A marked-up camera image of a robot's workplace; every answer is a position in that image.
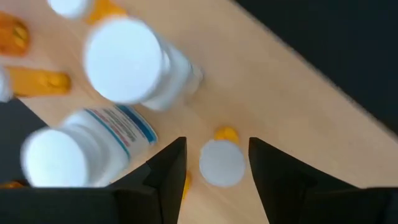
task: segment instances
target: prescription bottle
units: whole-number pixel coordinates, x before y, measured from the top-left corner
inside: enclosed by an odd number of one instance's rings
[[[202,80],[201,70],[147,24],[131,17],[97,23],[84,50],[83,66],[103,97],[166,110],[186,100]]]
[[[58,128],[32,133],[21,165],[34,187],[104,187],[157,142],[134,109],[116,105],[73,113]]]
[[[0,66],[0,102],[8,102],[14,96],[66,95],[70,88],[70,78],[63,72]]]

